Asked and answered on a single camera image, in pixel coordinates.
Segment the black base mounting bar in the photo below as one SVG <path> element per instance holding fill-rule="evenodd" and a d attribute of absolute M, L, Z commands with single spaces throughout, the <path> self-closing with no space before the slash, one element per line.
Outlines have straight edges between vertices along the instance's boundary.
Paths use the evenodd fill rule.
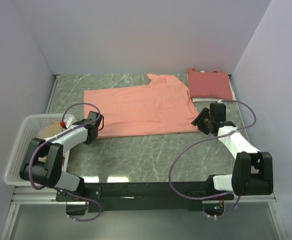
<path fill-rule="evenodd" d="M 208 181 L 173 182 L 173 186 L 183 195 L 206 197 L 225 193 L 213 188 Z M 93 199 L 101 204 L 103 211 L 180 210 L 202 211 L 203 200 L 190 200 L 177 195 L 168 182 L 117 182 L 86 183 L 85 192 L 80 196 Z M 79 202 L 78 197 L 58 192 L 56 201 L 60 203 Z M 81 205 L 67 206 L 67 213 L 84 215 Z"/>

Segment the beige t-shirt in basket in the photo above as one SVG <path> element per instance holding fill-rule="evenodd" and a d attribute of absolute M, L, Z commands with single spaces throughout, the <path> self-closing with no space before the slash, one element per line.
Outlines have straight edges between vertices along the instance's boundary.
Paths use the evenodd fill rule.
<path fill-rule="evenodd" d="M 51 124 L 45 126 L 39 133 L 40 139 L 46 139 L 53 137 L 54 135 L 57 135 L 59 133 L 62 133 L 65 131 L 64 128 L 61 127 L 60 122 L 57 120 L 54 120 L 51 122 Z"/>

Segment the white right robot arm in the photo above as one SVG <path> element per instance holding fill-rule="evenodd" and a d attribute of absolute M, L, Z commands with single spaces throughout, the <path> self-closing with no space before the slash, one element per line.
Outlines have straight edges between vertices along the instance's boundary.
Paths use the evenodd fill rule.
<path fill-rule="evenodd" d="M 212 175 L 205 187 L 208 198 L 215 200 L 223 191 L 237 196 L 270 195 L 273 193 L 272 156 L 251 145 L 240 129 L 226 120 L 226 105 L 222 101 L 203 108 L 192 121 L 199 131 L 212 134 L 235 159 L 232 174 Z"/>

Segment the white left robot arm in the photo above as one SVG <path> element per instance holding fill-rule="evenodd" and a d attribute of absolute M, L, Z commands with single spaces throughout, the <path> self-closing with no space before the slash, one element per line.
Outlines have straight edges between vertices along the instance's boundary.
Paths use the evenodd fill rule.
<path fill-rule="evenodd" d="M 102 114 L 90 111 L 87 118 L 69 127 L 61 122 L 65 130 L 57 135 L 32 139 L 20 169 L 20 178 L 40 185 L 35 189 L 63 189 L 74 201 L 82 200 L 86 194 L 84 179 L 63 171 L 63 158 L 76 145 L 90 145 L 103 123 Z"/>

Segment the white plastic laundry basket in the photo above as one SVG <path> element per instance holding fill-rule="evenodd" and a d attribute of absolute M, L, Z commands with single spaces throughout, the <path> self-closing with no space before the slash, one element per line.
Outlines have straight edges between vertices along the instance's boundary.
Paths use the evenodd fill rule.
<path fill-rule="evenodd" d="M 23 120 L 4 176 L 4 182 L 7 185 L 17 187 L 29 187 L 31 185 L 29 181 L 20 178 L 20 169 L 29 143 L 33 138 L 40 136 L 44 127 L 50 125 L 53 121 L 60 122 L 61 119 L 61 113 L 50 113 L 30 115 Z"/>

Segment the salmon pink t-shirt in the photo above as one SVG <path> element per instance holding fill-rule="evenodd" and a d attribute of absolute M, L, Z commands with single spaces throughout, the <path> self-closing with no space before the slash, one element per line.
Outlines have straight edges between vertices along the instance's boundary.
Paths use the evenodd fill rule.
<path fill-rule="evenodd" d="M 189 88 L 173 75 L 148 78 L 148 85 L 84 91 L 84 115 L 98 108 L 105 118 L 99 139 L 197 131 Z"/>

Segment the folded red t-shirt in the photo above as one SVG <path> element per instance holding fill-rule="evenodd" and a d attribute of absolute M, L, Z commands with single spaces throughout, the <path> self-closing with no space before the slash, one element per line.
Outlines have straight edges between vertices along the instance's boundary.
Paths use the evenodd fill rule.
<path fill-rule="evenodd" d="M 188 69 L 190 97 L 232 100 L 226 72 L 201 72 Z"/>

